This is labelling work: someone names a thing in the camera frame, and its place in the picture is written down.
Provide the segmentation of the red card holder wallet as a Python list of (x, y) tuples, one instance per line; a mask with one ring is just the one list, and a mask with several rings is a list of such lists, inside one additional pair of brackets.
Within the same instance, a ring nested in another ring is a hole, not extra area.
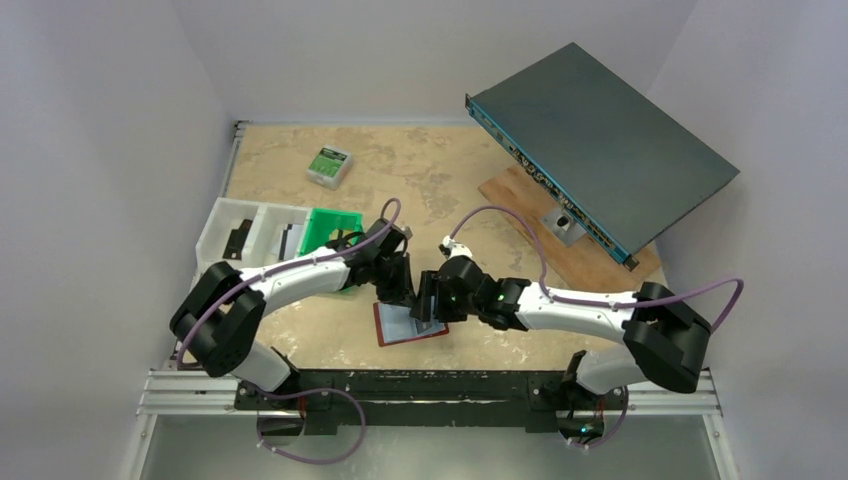
[(411, 316), (411, 309), (377, 302), (373, 305), (377, 343), (387, 347), (448, 335), (447, 324), (431, 321), (427, 324)]

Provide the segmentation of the white card with black stripe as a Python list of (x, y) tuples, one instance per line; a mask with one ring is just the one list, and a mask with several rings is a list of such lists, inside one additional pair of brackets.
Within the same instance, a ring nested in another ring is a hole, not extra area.
[(291, 260), (299, 255), (299, 245), (303, 234), (303, 224), (285, 224), (271, 252), (278, 261)]

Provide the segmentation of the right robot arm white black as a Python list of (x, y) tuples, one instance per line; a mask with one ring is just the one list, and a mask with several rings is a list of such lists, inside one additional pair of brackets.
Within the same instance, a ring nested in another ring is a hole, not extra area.
[(556, 330), (613, 342), (580, 356), (571, 379), (603, 394), (642, 381), (676, 393), (697, 389), (712, 335), (710, 323), (661, 284), (595, 293), (547, 289), (523, 278), (495, 279), (462, 244), (441, 246), (445, 262), (421, 275), (413, 317), (462, 322), (471, 316), (496, 330)]

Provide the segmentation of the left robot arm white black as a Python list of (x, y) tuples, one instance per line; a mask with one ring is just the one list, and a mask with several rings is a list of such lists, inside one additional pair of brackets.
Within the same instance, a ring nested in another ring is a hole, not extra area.
[(238, 270), (210, 266), (172, 316), (169, 329), (211, 377), (233, 375), (273, 392), (296, 369), (256, 339), (262, 320), (292, 303), (366, 283), (384, 303), (411, 296), (403, 273), (408, 228), (376, 221), (366, 232), (331, 240), (313, 252), (276, 264)]

